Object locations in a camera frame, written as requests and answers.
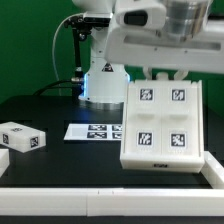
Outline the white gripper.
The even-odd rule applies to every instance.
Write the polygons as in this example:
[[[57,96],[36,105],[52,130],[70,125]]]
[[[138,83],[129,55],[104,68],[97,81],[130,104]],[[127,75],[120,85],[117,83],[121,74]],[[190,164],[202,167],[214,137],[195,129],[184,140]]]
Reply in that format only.
[[[152,68],[177,70],[171,80],[184,80],[188,71],[224,74],[224,21],[209,20],[184,42],[112,21],[104,57],[110,63],[144,67],[147,80],[153,79]]]

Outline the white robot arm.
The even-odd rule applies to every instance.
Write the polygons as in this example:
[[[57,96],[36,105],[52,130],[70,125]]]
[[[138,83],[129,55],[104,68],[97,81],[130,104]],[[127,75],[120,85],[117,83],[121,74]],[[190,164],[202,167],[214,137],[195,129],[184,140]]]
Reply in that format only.
[[[72,0],[92,31],[90,70],[80,99],[124,102],[126,65],[224,73],[224,16],[213,0]]]

